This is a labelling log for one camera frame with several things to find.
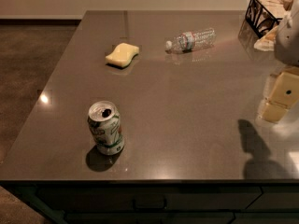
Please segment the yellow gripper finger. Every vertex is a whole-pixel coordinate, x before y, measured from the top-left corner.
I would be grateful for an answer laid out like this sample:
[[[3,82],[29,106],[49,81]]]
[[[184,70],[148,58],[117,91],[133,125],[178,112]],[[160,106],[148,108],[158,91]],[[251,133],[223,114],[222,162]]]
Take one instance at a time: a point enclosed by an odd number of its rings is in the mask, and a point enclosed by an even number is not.
[[[299,76],[288,71],[271,75],[264,87],[260,118],[278,123],[299,101]]]

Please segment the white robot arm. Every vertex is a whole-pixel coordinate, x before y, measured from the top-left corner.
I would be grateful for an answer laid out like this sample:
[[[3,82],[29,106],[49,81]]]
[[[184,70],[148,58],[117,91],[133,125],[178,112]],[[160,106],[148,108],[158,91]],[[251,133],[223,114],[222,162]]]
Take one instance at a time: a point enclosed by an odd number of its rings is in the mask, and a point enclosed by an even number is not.
[[[299,101],[299,1],[278,26],[274,53],[285,67],[266,80],[258,113],[261,119],[278,123]]]

